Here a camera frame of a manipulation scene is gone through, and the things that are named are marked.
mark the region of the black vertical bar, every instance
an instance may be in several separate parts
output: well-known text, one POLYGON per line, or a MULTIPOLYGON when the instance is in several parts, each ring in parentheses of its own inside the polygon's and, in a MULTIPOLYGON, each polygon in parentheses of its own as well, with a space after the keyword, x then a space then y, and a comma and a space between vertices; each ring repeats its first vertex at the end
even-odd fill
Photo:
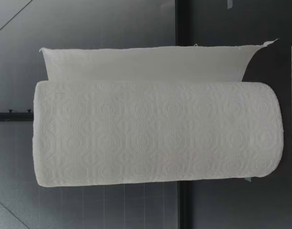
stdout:
POLYGON ((191 1, 175 0, 176 44, 178 46, 191 45, 191 1))
POLYGON ((178 229, 192 228, 191 181, 178 181, 178 229))

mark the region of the white strip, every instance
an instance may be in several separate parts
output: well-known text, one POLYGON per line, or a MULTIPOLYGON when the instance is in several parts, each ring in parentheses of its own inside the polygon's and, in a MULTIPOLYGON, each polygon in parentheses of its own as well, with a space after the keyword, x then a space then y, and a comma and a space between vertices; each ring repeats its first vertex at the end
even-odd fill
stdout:
POLYGON ((232 0, 227 0, 227 9, 231 9, 233 6, 233 1, 232 0))

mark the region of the gray wall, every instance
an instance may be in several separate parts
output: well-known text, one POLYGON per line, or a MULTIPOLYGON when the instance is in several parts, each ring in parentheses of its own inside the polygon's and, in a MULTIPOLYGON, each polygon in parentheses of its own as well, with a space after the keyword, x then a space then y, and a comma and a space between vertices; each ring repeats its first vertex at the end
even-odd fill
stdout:
MULTIPOLYGON (((226 2, 193 0, 194 42, 244 45, 292 40, 292 0, 234 0, 231 10, 226 2)), ((280 75, 281 85, 287 77, 291 76, 280 75)), ((244 179, 193 182, 194 229, 292 229, 290 120, 284 120, 282 162, 268 177, 253 178, 251 183, 244 179)))
MULTIPOLYGON (((27 0, 0 0, 0 26, 27 0)), ((173 0, 34 0, 0 32, 0 112, 32 108, 41 47, 175 44, 173 0)), ((176 183, 39 187, 32 123, 0 123, 0 202, 31 229, 174 229, 176 183)), ((0 205, 0 228, 25 228, 0 205)))

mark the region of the embossed pattern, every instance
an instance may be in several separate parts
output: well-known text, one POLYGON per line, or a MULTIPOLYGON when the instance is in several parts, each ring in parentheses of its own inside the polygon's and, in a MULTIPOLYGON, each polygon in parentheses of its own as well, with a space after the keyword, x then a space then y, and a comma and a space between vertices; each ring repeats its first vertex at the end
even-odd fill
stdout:
POLYGON ((34 113, 45 187, 263 177, 282 155, 262 83, 40 82, 34 113))

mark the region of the metal rod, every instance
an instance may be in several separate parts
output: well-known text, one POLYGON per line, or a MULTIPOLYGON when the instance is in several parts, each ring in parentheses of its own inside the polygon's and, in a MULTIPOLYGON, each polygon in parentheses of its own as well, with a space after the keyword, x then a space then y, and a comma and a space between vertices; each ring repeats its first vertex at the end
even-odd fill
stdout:
POLYGON ((33 113, 0 113, 0 122, 28 122, 33 121, 33 113))

